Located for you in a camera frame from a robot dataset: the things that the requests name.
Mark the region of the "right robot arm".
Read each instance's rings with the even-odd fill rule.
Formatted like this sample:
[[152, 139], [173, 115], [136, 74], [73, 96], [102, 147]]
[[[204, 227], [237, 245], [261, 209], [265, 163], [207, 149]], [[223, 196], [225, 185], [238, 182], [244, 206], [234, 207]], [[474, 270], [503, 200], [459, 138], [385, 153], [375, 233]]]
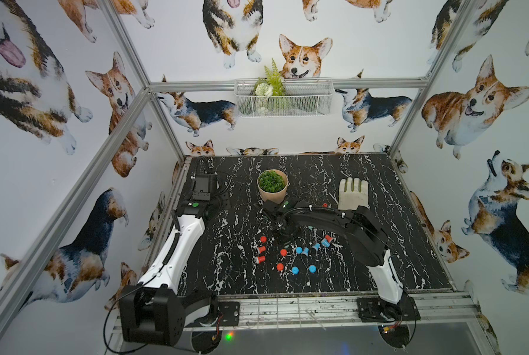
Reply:
[[347, 240], [354, 259], [365, 265], [375, 281], [377, 297], [358, 301], [358, 316], [364, 322], [393, 323], [420, 319], [412, 297], [404, 291], [387, 245], [389, 235], [374, 213], [365, 206], [339, 210], [301, 201], [265, 202], [261, 212], [273, 231], [290, 242], [299, 228], [311, 226]]

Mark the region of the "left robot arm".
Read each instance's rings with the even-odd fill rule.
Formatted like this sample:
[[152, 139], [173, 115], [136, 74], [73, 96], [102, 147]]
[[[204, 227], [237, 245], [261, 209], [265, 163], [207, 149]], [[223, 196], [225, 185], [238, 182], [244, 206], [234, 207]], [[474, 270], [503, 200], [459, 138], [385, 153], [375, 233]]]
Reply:
[[219, 326], [223, 317], [214, 291], [179, 296], [186, 264], [205, 225], [225, 202], [216, 173], [197, 174], [172, 210], [172, 229], [158, 256], [136, 285], [117, 299], [122, 337], [128, 343], [175, 346], [186, 326]]

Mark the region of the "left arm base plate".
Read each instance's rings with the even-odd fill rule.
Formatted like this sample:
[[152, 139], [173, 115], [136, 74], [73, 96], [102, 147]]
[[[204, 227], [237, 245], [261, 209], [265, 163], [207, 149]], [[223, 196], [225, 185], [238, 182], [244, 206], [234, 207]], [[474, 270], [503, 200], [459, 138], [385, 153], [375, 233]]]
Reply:
[[239, 302], [219, 301], [215, 321], [212, 326], [236, 327], [239, 324], [240, 307]]

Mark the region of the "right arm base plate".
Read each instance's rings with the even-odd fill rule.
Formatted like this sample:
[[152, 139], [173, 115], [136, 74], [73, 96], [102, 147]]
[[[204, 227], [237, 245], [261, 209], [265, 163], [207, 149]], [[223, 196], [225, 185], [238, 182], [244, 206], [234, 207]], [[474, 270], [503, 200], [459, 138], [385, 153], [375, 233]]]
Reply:
[[415, 300], [406, 294], [402, 295], [398, 304], [389, 303], [380, 297], [359, 297], [356, 304], [362, 322], [391, 323], [421, 319]]

